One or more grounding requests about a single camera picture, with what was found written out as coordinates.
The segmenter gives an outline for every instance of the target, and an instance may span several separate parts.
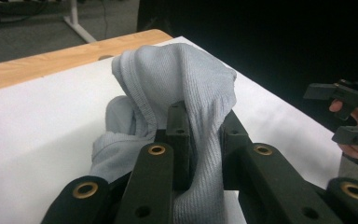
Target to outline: white table surface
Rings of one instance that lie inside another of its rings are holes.
[[[176,42],[192,44],[178,37],[161,45]],[[105,107],[124,94],[111,61],[0,90],[0,223],[39,223],[63,187],[88,174]],[[253,142],[275,146],[320,187],[337,176],[331,132],[241,74],[235,92],[234,112]]]

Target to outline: brass insert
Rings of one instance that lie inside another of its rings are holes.
[[[149,148],[148,152],[154,156],[158,156],[165,152],[165,147],[160,145],[153,145]]]
[[[341,189],[352,198],[358,200],[358,185],[355,185],[351,182],[342,182]]]
[[[263,156],[269,156],[272,154],[272,150],[268,147],[255,147],[254,151]]]
[[[86,199],[97,192],[98,185],[94,182],[84,182],[76,186],[72,195],[77,199]]]

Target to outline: cloth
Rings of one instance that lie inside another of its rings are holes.
[[[190,189],[175,198],[174,222],[225,223],[218,131],[236,103],[236,73],[187,44],[126,51],[112,70],[128,97],[107,108],[107,133],[94,143],[90,174],[112,182],[129,172],[140,148],[166,128],[168,107],[184,100],[198,160]],[[117,107],[126,116],[120,119]]]

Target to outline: black background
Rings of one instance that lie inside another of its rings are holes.
[[[138,30],[150,28],[183,35],[331,131],[354,124],[302,96],[310,83],[358,81],[358,2],[141,0]]]

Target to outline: wooden tabletop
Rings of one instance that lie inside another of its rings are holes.
[[[170,39],[160,30],[149,30],[0,63],[0,89]]]

